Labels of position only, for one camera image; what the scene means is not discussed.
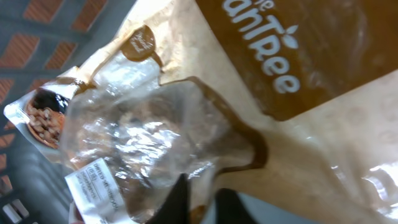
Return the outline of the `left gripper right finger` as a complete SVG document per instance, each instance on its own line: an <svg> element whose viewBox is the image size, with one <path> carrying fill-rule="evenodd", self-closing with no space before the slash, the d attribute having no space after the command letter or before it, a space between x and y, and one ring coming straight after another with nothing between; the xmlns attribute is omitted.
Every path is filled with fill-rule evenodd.
<svg viewBox="0 0 398 224"><path fill-rule="evenodd" d="M257 224L231 189L217 191L215 204L216 224Z"/></svg>

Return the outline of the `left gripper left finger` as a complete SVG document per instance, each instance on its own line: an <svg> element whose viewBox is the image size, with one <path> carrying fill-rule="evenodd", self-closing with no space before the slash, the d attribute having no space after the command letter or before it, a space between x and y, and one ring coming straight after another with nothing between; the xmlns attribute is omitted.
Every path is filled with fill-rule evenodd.
<svg viewBox="0 0 398 224"><path fill-rule="evenodd" d="M189 224L190 183L180 174L164 204L147 224Z"/></svg>

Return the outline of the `beige Pantree snack bag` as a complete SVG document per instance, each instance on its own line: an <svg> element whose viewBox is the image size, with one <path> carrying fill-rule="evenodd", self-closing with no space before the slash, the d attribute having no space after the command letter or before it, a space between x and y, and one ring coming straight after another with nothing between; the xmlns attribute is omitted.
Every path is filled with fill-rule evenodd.
<svg viewBox="0 0 398 224"><path fill-rule="evenodd" d="M397 2L110 1L6 118L86 223L148 223L181 174L255 222L397 222Z"/></svg>

